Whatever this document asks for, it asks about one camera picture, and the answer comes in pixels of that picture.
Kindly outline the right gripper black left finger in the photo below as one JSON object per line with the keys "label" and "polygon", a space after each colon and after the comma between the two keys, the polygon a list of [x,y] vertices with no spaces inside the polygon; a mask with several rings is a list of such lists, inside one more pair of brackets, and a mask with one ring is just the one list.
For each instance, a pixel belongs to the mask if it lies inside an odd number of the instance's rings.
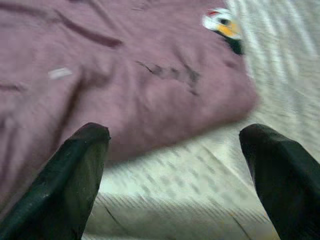
{"label": "right gripper black left finger", "polygon": [[50,158],[0,224],[2,240],[80,240],[97,197],[109,129],[89,122]]}

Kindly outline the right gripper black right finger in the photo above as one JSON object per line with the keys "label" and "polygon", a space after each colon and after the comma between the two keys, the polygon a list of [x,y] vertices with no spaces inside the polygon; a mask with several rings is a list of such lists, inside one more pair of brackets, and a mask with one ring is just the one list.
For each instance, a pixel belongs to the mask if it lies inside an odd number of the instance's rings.
{"label": "right gripper black right finger", "polygon": [[297,141],[269,126],[239,133],[257,196],[282,240],[320,238],[320,164]]}

